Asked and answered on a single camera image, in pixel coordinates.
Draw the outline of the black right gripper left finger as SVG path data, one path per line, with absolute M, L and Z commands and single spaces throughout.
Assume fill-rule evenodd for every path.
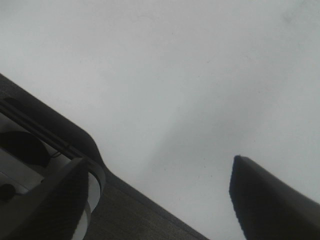
M 0 208 L 2 240 L 70 240 L 88 200 L 88 163 L 75 158 Z

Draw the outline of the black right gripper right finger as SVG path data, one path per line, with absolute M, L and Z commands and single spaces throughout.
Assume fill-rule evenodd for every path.
M 247 240 L 318 240 L 320 205 L 248 157 L 233 160 L 229 195 Z

